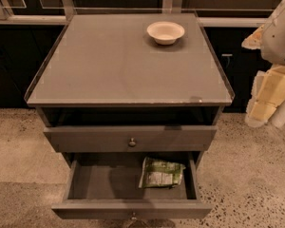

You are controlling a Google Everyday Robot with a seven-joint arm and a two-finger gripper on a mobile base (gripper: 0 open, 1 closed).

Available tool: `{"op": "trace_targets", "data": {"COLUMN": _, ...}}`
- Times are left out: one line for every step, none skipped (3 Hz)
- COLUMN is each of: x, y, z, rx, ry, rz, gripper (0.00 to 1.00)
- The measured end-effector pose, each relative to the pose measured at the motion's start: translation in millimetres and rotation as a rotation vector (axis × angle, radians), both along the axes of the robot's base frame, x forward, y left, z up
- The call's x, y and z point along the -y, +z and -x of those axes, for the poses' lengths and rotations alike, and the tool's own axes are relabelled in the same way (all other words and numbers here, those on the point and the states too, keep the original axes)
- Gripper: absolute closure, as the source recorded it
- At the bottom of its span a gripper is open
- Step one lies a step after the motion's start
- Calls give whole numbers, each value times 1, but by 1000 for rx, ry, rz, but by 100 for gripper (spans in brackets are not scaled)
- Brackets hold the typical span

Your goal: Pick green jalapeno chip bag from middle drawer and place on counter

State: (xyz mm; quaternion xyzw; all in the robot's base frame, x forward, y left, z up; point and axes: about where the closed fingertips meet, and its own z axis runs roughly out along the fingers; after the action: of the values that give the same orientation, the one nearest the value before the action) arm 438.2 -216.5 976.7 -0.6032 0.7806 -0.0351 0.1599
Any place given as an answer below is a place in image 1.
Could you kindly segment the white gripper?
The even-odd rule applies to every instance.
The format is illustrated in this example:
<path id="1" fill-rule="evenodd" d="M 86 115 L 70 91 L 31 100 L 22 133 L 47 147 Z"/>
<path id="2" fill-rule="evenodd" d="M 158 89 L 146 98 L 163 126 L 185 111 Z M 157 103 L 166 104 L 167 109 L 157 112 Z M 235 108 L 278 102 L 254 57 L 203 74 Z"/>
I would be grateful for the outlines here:
<path id="1" fill-rule="evenodd" d="M 273 65 L 256 74 L 252 99 L 246 107 L 245 122 L 250 127 L 265 125 L 285 101 L 285 66 Z"/>

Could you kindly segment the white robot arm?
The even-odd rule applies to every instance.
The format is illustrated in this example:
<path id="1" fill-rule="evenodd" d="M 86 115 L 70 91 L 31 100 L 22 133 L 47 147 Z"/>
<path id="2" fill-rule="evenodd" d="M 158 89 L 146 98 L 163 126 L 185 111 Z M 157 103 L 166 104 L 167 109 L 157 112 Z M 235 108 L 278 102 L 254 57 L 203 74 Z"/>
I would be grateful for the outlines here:
<path id="1" fill-rule="evenodd" d="M 276 7 L 265 24 L 244 39 L 241 46 L 259 49 L 261 57 L 272 64 L 259 71 L 253 82 L 245 122 L 261 127 L 268 121 L 276 127 L 285 124 L 285 0 Z"/>

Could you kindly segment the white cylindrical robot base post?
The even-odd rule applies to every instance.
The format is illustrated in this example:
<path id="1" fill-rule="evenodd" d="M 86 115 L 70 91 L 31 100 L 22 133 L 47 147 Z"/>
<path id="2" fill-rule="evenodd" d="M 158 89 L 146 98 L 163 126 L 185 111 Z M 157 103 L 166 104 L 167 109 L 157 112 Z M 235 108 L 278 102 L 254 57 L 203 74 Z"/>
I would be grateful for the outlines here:
<path id="1" fill-rule="evenodd" d="M 271 123 L 277 128 L 281 128 L 285 124 L 285 101 L 277 108 Z"/>

